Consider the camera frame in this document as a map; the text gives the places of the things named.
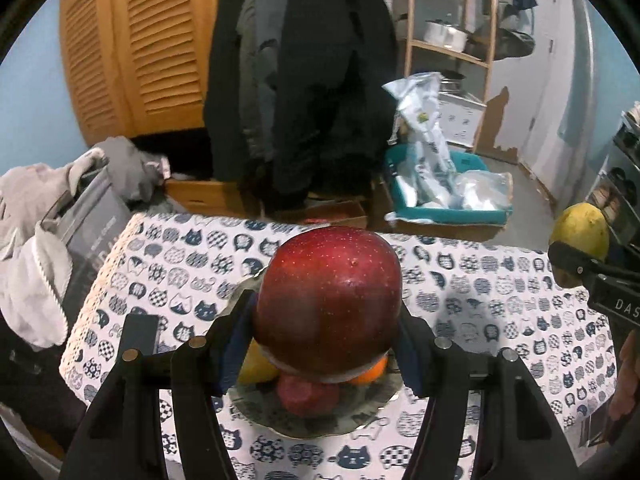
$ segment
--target human hand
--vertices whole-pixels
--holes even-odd
[[[633,330],[620,350],[622,366],[618,374],[616,393],[609,405],[611,420],[619,420],[622,416],[628,415],[636,406],[635,395],[640,382],[640,359],[636,358],[636,337],[638,334]]]

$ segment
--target orange fruit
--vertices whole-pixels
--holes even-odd
[[[354,377],[351,381],[349,381],[349,383],[355,384],[356,386],[361,386],[363,384],[370,384],[373,381],[378,380],[386,370],[387,361],[389,361],[389,359],[385,355],[382,359],[380,359],[380,361],[369,368],[369,370],[357,377]]]

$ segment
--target closet door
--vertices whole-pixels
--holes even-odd
[[[88,145],[130,135],[114,54],[111,0],[60,0],[60,47],[71,102]]]
[[[203,127],[217,0],[112,0],[113,37],[137,135]]]

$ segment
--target floor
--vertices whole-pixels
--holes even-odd
[[[536,182],[514,164],[486,157],[483,160],[491,172],[513,176],[513,215],[492,243],[546,251],[554,216]]]

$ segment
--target table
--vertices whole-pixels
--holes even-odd
[[[161,316],[158,351],[204,334],[237,283],[309,226],[190,214],[135,215],[101,269],[60,364],[87,404],[114,364],[125,316]],[[613,393],[616,365],[606,316],[583,288],[561,290],[546,254],[443,238],[381,235],[402,265],[409,311],[464,349],[514,348],[566,429]],[[240,480],[400,479],[427,401],[404,387],[380,417],[351,434],[300,442],[249,423],[228,397],[216,402]],[[172,399],[161,391],[164,454],[180,462]],[[470,394],[457,479],[470,477],[479,395]]]

